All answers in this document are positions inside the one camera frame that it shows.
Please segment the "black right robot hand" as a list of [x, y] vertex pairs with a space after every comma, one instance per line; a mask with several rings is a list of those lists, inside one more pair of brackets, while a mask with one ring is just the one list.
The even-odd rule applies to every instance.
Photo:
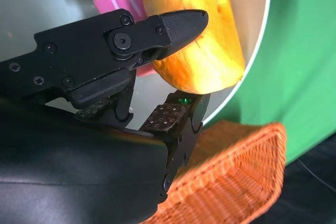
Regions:
[[135, 22], [124, 9], [35, 34], [1, 62], [1, 223], [150, 218], [203, 127], [209, 94], [170, 93], [138, 130], [136, 70], [195, 40], [204, 10]]

